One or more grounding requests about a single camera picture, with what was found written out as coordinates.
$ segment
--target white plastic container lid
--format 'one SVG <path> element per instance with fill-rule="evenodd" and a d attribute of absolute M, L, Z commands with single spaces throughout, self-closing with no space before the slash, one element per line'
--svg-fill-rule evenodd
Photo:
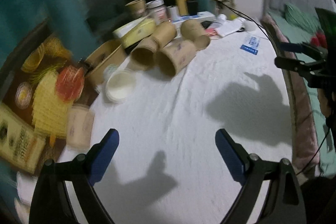
<path fill-rule="evenodd" d="M 163 0 L 153 0 L 153 1 L 146 3 L 146 6 L 147 8 L 151 9 L 151 8 L 155 8 L 155 7 L 164 5 L 164 4 L 165 2 Z"/>
<path fill-rule="evenodd" d="M 123 102 L 135 89 L 134 73 L 129 70 L 120 70 L 111 75 L 106 83 L 106 97 L 114 103 Z"/>
<path fill-rule="evenodd" d="M 117 68 L 118 68 L 118 66 L 116 66 L 114 64 L 108 65 L 103 72 L 104 81 L 107 82 L 110 79 L 113 72 L 115 72 L 117 70 Z"/>

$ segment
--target kraft paper cup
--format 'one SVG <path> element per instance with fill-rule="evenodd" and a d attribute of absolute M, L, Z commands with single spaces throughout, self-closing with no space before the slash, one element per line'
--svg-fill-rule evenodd
<path fill-rule="evenodd" d="M 210 44 L 210 37 L 207 36 L 203 26 L 195 19 L 189 19 L 181 25 L 181 35 L 191 40 L 198 51 L 204 50 Z"/>
<path fill-rule="evenodd" d="M 141 17 L 146 12 L 146 0 L 134 0 L 125 6 L 130 10 L 134 19 Z"/>
<path fill-rule="evenodd" d="M 158 48 L 151 37 L 146 37 L 131 52 L 131 59 L 141 67 L 141 70 L 148 70 L 154 67 L 154 53 Z"/>
<path fill-rule="evenodd" d="M 190 40 L 176 42 L 155 54 L 155 63 L 169 77 L 177 75 L 196 56 L 196 47 Z"/>
<path fill-rule="evenodd" d="M 173 23 L 169 21 L 162 22 L 153 34 L 151 38 L 159 45 L 159 48 L 163 48 L 170 41 L 172 41 L 177 35 L 177 31 Z"/>

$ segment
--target jar lid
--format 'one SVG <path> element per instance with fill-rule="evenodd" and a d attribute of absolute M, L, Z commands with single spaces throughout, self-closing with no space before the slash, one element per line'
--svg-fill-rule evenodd
<path fill-rule="evenodd" d="M 151 8 L 155 8 L 155 7 L 164 5 L 164 4 L 165 2 L 163 0 L 153 0 L 153 1 L 146 3 L 146 6 L 147 8 L 151 9 Z"/>

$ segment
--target paper cup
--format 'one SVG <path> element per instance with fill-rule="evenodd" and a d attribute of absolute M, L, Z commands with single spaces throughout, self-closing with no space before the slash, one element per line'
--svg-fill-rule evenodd
<path fill-rule="evenodd" d="M 177 31 L 173 23 L 169 21 L 162 22 L 153 34 L 151 38 L 159 45 L 159 48 L 163 48 L 170 41 L 172 41 L 177 35 Z"/>
<path fill-rule="evenodd" d="M 176 42 L 155 54 L 155 63 L 169 77 L 177 75 L 196 56 L 196 47 L 190 40 Z"/>
<path fill-rule="evenodd" d="M 210 37 L 207 36 L 203 26 L 195 19 L 189 19 L 181 25 L 181 35 L 191 40 L 198 51 L 204 50 L 210 44 Z"/>
<path fill-rule="evenodd" d="M 125 6 L 130 10 L 134 19 L 141 17 L 146 12 L 146 0 L 134 0 Z"/>
<path fill-rule="evenodd" d="M 158 50 L 157 43 L 151 38 L 146 37 L 131 52 L 131 59 L 147 70 L 154 66 L 154 53 Z"/>
<path fill-rule="evenodd" d="M 135 89 L 134 73 L 120 70 L 113 73 L 106 83 L 106 97 L 114 103 L 123 102 Z"/>

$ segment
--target green bedding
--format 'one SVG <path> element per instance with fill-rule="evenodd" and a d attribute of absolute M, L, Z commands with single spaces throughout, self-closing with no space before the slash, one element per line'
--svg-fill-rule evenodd
<path fill-rule="evenodd" d="M 278 25 L 279 29 L 283 33 L 284 36 L 288 38 L 291 43 L 301 43 L 301 42 L 310 42 L 312 37 L 311 34 L 307 33 L 306 31 L 300 29 L 299 27 L 295 27 L 290 25 L 286 19 L 282 16 L 277 14 L 276 12 L 269 12 L 273 20 Z M 299 60 L 305 62 L 312 62 L 313 59 L 306 56 L 305 54 L 296 54 L 296 57 Z M 315 128 L 319 146 L 325 137 L 324 131 L 324 124 L 325 124 L 325 117 L 321 114 L 320 111 L 320 103 L 317 98 L 317 90 L 308 87 L 307 81 L 304 81 L 308 90 L 308 95 L 310 98 L 310 104 L 313 111 L 314 121 L 315 121 Z M 336 153 L 335 149 L 327 151 L 327 142 L 325 142 L 320 150 L 320 170 L 323 176 L 330 176 L 336 174 Z"/>

